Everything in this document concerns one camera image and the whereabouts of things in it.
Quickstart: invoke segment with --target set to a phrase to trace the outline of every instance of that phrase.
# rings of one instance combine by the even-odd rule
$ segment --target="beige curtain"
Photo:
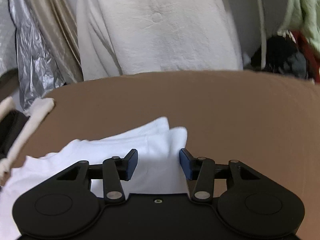
[[[77,27],[66,0],[30,0],[42,35],[67,84],[83,81]]]

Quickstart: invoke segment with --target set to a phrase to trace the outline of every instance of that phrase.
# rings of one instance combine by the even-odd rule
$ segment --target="white bathrobe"
[[[233,18],[224,2],[78,0],[84,79],[141,72],[242,69]]]

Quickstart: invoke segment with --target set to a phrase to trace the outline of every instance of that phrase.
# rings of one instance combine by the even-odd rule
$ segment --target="red cloth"
[[[307,60],[307,71],[309,73],[309,77],[314,78],[315,83],[320,83],[320,59],[315,56],[313,49],[300,31],[291,32],[296,39],[299,51]]]

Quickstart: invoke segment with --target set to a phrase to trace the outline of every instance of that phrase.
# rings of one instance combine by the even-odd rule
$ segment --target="green cloth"
[[[288,0],[282,30],[300,30],[320,57],[320,0]]]

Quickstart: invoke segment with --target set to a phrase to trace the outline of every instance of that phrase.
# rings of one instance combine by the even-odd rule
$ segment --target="white towel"
[[[77,26],[85,80],[243,68],[222,0],[78,0]]]
[[[169,130],[166,118],[121,135],[99,141],[74,140],[59,153],[43,158],[27,157],[23,167],[12,169],[12,176],[0,192],[0,239],[15,240],[20,233],[12,218],[12,206],[24,192],[80,160],[102,163],[112,156],[124,157],[138,150],[138,165],[130,181],[122,181],[126,198],[129,193],[187,193],[186,179],[179,162],[179,150],[187,141],[185,128]],[[103,197],[102,180],[93,180],[91,191]]]

